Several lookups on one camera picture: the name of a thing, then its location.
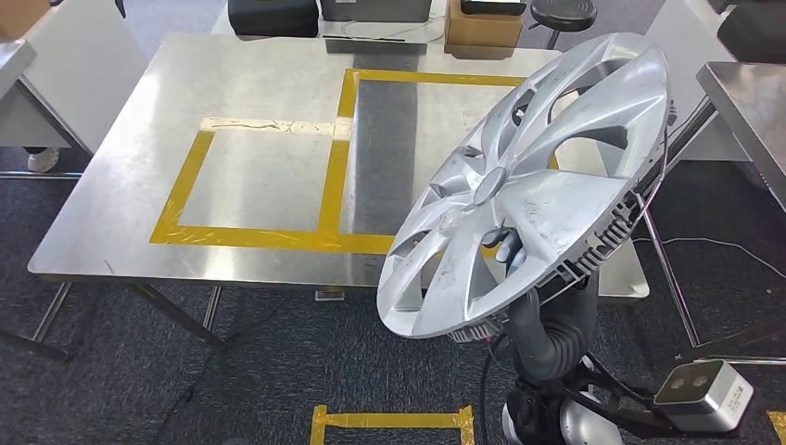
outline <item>wheel cover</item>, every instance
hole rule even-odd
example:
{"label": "wheel cover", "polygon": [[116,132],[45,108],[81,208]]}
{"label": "wheel cover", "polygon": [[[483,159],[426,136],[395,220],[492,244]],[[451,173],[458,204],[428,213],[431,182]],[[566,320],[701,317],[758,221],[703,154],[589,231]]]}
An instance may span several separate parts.
{"label": "wheel cover", "polygon": [[[451,152],[400,227],[377,292],[385,325],[405,337],[443,335],[482,323],[556,273],[596,270],[629,236],[625,195],[659,165],[667,96],[663,53],[627,33],[580,44],[514,88]],[[615,171],[549,169],[557,147],[576,137],[624,150]],[[498,282],[480,248],[503,226],[517,231],[526,260]],[[422,272],[435,262],[423,295]]]}

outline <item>white shoe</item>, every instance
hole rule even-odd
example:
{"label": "white shoe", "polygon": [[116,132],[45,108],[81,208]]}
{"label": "white shoe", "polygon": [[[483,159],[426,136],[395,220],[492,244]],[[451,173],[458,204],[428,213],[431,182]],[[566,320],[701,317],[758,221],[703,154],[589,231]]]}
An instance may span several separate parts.
{"label": "white shoe", "polygon": [[59,148],[47,148],[41,153],[29,155],[27,158],[27,168],[31,172],[46,173],[55,168],[59,159]]}

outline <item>chair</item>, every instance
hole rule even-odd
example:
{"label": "chair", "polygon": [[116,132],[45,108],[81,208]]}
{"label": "chair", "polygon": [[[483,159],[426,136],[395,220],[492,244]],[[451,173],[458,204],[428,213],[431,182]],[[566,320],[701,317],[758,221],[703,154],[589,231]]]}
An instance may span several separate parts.
{"label": "chair", "polygon": [[584,31],[598,16],[592,0],[533,0],[529,12],[537,22],[530,30],[539,25],[551,29],[546,49],[554,49],[560,32]]}

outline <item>table surface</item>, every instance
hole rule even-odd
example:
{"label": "table surface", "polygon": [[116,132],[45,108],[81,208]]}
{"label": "table surface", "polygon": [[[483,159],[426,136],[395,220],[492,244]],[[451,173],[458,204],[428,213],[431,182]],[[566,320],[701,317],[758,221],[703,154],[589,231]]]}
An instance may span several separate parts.
{"label": "table surface", "polygon": [[35,50],[25,40],[0,43],[0,97],[17,81],[35,59]]}
{"label": "table surface", "polygon": [[[558,55],[171,35],[29,269],[64,281],[376,286],[433,172],[519,82],[505,76]],[[597,147],[584,148],[561,148],[560,167],[603,171]],[[601,277],[606,296],[649,293],[629,242]]]}
{"label": "table surface", "polygon": [[786,203],[786,66],[710,62],[696,75],[781,206]]}

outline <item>yellow tape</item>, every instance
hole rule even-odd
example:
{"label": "yellow tape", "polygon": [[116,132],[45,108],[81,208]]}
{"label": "yellow tape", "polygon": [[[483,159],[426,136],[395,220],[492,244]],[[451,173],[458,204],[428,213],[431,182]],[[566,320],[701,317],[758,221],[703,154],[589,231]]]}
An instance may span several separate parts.
{"label": "yellow tape", "polygon": [[780,443],[786,445],[786,413],[767,411],[767,416],[778,434]]}
{"label": "yellow tape", "polygon": [[471,406],[459,410],[459,429],[462,432],[462,445],[475,445],[475,425]]}
{"label": "yellow tape", "polygon": [[327,172],[324,174],[318,232],[338,233],[348,160],[349,141],[333,141],[330,145],[330,157],[327,159]]}
{"label": "yellow tape", "polygon": [[[344,195],[345,175],[349,161],[351,124],[355,114],[358,85],[361,80],[503,86],[516,86],[522,81],[521,78],[503,76],[347,69],[344,71],[335,123],[208,117],[202,121],[200,130],[186,155],[183,167],[175,179],[170,195],[158,217],[156,227],[150,236],[150,242],[385,255],[393,242],[392,235],[339,233],[341,201]],[[191,189],[194,187],[199,170],[208,154],[215,132],[218,130],[333,136],[316,231],[179,224]],[[552,163],[555,166],[555,159],[552,159]],[[483,249],[484,256],[492,256],[493,254],[493,249]]]}
{"label": "yellow tape", "polygon": [[327,406],[317,405],[314,407],[314,416],[311,418],[311,439],[309,445],[324,444],[324,427],[327,419]]}
{"label": "yellow tape", "polygon": [[523,77],[486,76],[474,74],[446,74],[441,72],[356,70],[359,81],[387,81],[412,83],[451,83],[455,85],[518,86]]}
{"label": "yellow tape", "polygon": [[158,217],[156,227],[153,229],[153,234],[150,236],[151,243],[166,243],[165,241],[168,232],[177,229],[177,222],[180,221],[180,215],[185,208],[185,202],[191,194],[191,189],[194,187],[194,182],[199,175],[199,169],[202,168],[202,162],[208,155],[208,149],[213,142],[214,132],[199,131],[191,144],[191,149],[188,150],[188,155],[185,157],[183,166],[175,179],[170,195],[164,203],[164,209]]}
{"label": "yellow tape", "polygon": [[472,407],[458,413],[337,413],[328,414],[326,405],[314,407],[310,445],[324,444],[327,426],[340,428],[459,428],[462,445],[475,445]]}

